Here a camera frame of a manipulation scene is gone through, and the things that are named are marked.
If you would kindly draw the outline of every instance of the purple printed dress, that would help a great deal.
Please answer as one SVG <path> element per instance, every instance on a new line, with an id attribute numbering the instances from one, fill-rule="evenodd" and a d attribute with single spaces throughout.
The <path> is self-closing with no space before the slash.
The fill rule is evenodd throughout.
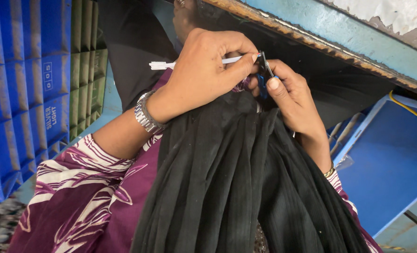
<path id="1" fill-rule="evenodd" d="M 165 72 L 158 86 L 166 83 Z M 144 144 L 137 159 L 106 153 L 87 135 L 54 160 L 38 166 L 35 194 L 25 209 L 8 252 L 126 253 L 157 173 L 161 135 Z M 345 201 L 370 252 L 382 250 L 360 226 L 335 172 L 329 182 Z"/>

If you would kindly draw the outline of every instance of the rusty metal edge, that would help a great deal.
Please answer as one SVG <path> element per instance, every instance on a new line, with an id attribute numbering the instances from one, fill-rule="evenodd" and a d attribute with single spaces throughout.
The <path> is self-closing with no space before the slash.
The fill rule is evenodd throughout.
<path id="1" fill-rule="evenodd" d="M 242 18 L 251 20 L 275 32 L 279 32 L 288 38 L 296 40 L 297 42 L 316 49 L 326 55 L 342 60 L 381 78 L 386 78 L 398 86 L 417 93 L 417 80 L 398 73 L 384 64 L 376 63 L 366 56 L 351 52 L 341 45 L 328 42 L 324 38 L 319 38 L 311 32 L 303 30 L 297 25 L 292 25 L 288 22 L 280 20 L 272 14 L 264 13 L 236 0 L 203 1 L 213 4 L 218 8 L 224 9 Z"/>

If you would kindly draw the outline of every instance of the gold bangle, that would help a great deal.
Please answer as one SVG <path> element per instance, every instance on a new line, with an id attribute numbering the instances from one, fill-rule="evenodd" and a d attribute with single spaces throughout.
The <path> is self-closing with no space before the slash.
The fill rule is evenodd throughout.
<path id="1" fill-rule="evenodd" d="M 326 178 L 328 178 L 328 177 L 330 177 L 332 174 L 334 174 L 334 171 L 335 171 L 335 169 L 334 169 L 334 162 L 332 162 L 332 167 L 330 167 L 330 170 L 329 170 L 328 172 L 324 173 L 324 176 L 325 176 Z"/>

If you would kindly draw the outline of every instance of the right hand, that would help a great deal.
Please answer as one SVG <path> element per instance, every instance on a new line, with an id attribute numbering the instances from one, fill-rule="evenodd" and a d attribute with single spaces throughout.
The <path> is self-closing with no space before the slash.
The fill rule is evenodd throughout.
<path id="1" fill-rule="evenodd" d="M 280 60 L 268 60 L 274 75 L 267 82 L 269 95 L 279 106 L 284 123 L 293 131 L 307 136 L 325 136 L 307 81 Z"/>

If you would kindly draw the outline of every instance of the silver wristwatch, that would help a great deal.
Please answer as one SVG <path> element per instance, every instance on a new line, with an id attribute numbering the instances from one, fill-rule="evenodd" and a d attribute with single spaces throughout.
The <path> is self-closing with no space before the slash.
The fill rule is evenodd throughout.
<path id="1" fill-rule="evenodd" d="M 157 134 L 166 128 L 166 125 L 160 124 L 153 119 L 146 108 L 146 101 L 155 93 L 155 90 L 145 93 L 138 99 L 135 106 L 135 118 L 140 125 L 142 125 L 148 133 Z"/>

